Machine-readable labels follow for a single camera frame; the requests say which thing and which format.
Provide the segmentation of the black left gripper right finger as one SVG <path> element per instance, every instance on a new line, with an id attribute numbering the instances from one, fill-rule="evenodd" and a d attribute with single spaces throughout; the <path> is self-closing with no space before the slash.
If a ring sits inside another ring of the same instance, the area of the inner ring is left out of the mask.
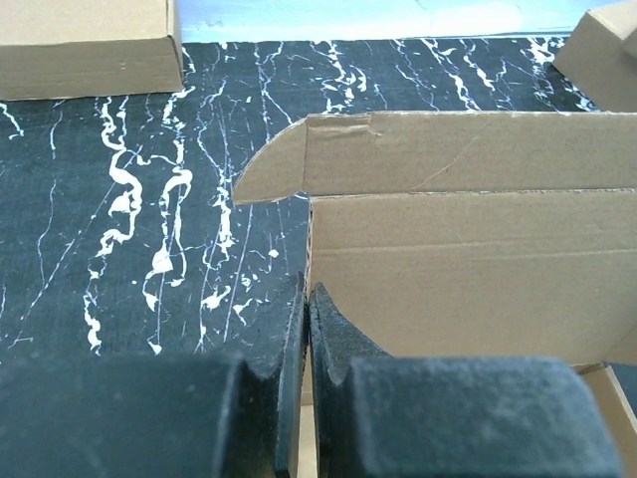
<path id="1" fill-rule="evenodd" d="M 555 358 L 397 358 L 308 304 L 321 477 L 621 477 L 590 388 Z"/>

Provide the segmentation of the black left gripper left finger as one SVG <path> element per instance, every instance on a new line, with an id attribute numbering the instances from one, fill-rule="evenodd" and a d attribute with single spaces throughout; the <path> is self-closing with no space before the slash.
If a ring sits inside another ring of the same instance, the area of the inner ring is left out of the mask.
<path id="1" fill-rule="evenodd" d="M 305 279 L 204 355 L 30 358 L 1 371 L 5 477 L 294 477 Z"/>

